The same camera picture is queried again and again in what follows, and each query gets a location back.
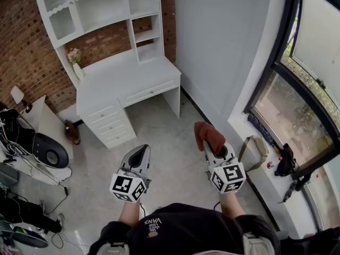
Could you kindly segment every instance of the forearm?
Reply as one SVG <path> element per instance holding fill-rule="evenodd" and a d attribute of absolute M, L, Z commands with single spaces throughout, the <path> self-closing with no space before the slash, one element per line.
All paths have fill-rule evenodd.
<path fill-rule="evenodd" d="M 139 221 L 139 201 L 137 203 L 125 203 L 119 222 L 135 227 Z"/>
<path fill-rule="evenodd" d="M 245 215 L 234 192 L 219 194 L 222 213 L 230 218 Z"/>

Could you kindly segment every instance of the desk lamp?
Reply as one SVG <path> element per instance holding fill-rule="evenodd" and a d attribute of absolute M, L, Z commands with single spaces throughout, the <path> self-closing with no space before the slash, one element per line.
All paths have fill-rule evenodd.
<path fill-rule="evenodd" d="M 25 106 L 25 111 L 27 113 L 29 113 L 32 109 L 32 104 L 31 103 L 27 103 L 25 100 L 23 100 L 24 94 L 23 92 L 17 87 L 14 86 L 13 89 L 11 90 L 11 95 L 14 99 L 14 101 L 19 104 L 20 102 L 22 102 Z"/>

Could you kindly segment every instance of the window sill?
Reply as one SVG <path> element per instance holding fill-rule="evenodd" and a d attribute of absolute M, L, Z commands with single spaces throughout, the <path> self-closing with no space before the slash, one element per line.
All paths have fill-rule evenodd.
<path fill-rule="evenodd" d="M 247 117 L 248 115 L 244 113 L 234 113 L 228 122 L 243 141 L 251 135 L 261 137 L 262 135 L 247 121 Z M 268 158 L 261 167 L 248 172 L 250 179 L 260 192 L 281 230 L 288 231 L 290 237 L 295 239 L 301 239 L 308 233 L 315 233 L 317 229 L 313 215 L 302 192 L 293 192 L 287 202 L 278 204 L 288 190 L 292 178 L 274 175 L 278 164 L 278 155 L 268 143 L 266 144 L 269 150 Z M 253 142 L 250 141 L 248 145 L 242 158 L 246 170 L 260 160 L 260 155 Z M 269 161 L 274 164 L 271 169 L 267 168 Z"/>

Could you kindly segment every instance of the black bag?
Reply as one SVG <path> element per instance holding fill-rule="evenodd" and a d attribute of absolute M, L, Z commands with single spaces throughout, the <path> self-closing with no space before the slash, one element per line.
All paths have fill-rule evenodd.
<path fill-rule="evenodd" d="M 283 150 L 280 151 L 282 160 L 277 166 L 275 171 L 276 176 L 288 176 L 293 172 L 295 167 L 295 159 L 293 158 L 293 150 L 289 147 L 288 143 L 283 145 Z"/>
<path fill-rule="evenodd" d="M 329 228 L 317 234 L 296 240 L 287 238 L 281 240 L 282 255 L 339 255 L 340 227 Z"/>

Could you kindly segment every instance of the window frame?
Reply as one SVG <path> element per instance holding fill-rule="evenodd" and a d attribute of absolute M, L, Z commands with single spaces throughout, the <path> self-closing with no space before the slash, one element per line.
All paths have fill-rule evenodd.
<path fill-rule="evenodd" d="M 340 0 L 326 0 L 335 6 L 340 11 Z M 319 118 L 324 128 L 328 132 L 333 144 L 330 145 L 327 149 L 314 156 L 312 159 L 307 161 L 304 164 L 301 164 L 292 174 L 293 179 L 298 179 L 302 176 L 311 174 L 314 170 L 326 164 L 337 155 L 340 154 L 340 132 L 335 125 L 334 121 L 327 113 L 324 106 L 317 99 L 317 97 L 307 88 L 307 86 L 291 71 L 289 70 L 283 63 L 281 63 L 281 58 L 286 49 L 289 36 L 295 21 L 296 13 L 298 12 L 298 21 L 296 25 L 296 32 L 294 35 L 294 43 L 292 46 L 291 52 L 295 47 L 295 40 L 299 33 L 299 25 L 302 11 L 302 3 L 303 0 L 285 0 L 284 10 L 279 26 L 279 31 L 274 42 L 273 49 L 269 55 L 269 59 L 266 63 L 266 66 L 263 70 L 262 76 L 259 79 L 258 84 L 255 87 L 255 90 L 247 103 L 244 113 L 253 113 L 255 117 L 264 125 L 264 127 L 269 131 L 269 133 L 273 136 L 275 142 L 278 146 L 282 147 L 282 142 L 275 134 L 275 130 L 273 130 L 270 125 L 266 122 L 266 120 L 259 114 L 259 112 L 255 109 L 255 104 L 260 98 L 262 92 L 264 91 L 267 82 L 269 81 L 270 76 L 273 71 L 280 75 L 292 88 L 302 97 L 302 99 L 310 106 L 315 115 Z M 316 80 L 319 85 L 324 89 L 322 83 Z"/>

